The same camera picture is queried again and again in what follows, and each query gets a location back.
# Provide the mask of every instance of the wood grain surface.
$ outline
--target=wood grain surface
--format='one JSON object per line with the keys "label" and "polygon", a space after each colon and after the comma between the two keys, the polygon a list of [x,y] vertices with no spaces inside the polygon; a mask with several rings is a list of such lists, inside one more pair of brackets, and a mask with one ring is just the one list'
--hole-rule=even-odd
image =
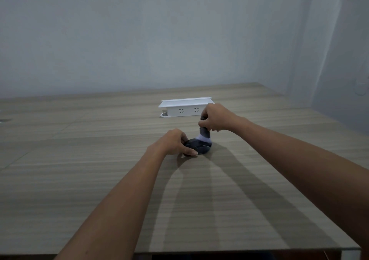
{"label": "wood grain surface", "polygon": [[[367,136],[259,84],[2,99],[0,254],[58,253],[148,145],[198,135],[199,116],[159,118],[160,101],[204,96],[369,166]],[[164,160],[136,252],[358,247],[242,139],[211,137],[207,155]]]}

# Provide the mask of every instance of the forearm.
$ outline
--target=forearm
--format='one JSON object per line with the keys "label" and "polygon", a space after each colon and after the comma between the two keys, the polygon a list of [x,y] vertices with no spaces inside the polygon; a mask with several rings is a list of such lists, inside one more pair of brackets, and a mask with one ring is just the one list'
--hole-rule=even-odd
{"label": "forearm", "polygon": [[237,118],[232,132],[249,143],[359,244],[368,244],[369,170],[245,118]]}
{"label": "forearm", "polygon": [[130,259],[164,157],[160,148],[148,147],[56,259]]}

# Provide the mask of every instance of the person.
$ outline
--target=person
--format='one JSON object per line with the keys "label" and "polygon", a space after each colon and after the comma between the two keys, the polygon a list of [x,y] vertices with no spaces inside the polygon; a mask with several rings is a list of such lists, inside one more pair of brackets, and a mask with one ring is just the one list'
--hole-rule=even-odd
{"label": "person", "polygon": [[[369,247],[369,170],[332,152],[208,104],[200,127],[228,130],[251,145],[362,248]],[[100,202],[60,251],[62,259],[130,259],[166,155],[197,155],[185,133],[168,131]]]}

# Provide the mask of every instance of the black round object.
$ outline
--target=black round object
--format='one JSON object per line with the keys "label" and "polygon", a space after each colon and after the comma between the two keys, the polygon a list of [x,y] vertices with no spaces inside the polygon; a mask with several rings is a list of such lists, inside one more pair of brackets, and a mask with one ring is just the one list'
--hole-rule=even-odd
{"label": "black round object", "polygon": [[197,154],[205,154],[210,150],[211,147],[211,143],[207,143],[205,141],[201,141],[198,139],[190,139],[188,141],[186,141],[184,144],[184,146],[192,148],[194,150],[197,151]]}

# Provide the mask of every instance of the black brush handle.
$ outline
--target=black brush handle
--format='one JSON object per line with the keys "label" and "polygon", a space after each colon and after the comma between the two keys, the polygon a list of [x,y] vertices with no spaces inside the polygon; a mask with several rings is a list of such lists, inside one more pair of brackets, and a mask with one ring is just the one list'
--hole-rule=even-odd
{"label": "black brush handle", "polygon": [[[200,120],[206,120],[206,119],[207,119],[207,117],[205,117],[205,116],[200,117]],[[200,128],[200,135],[206,137],[207,139],[210,138],[210,132],[205,127]]]}

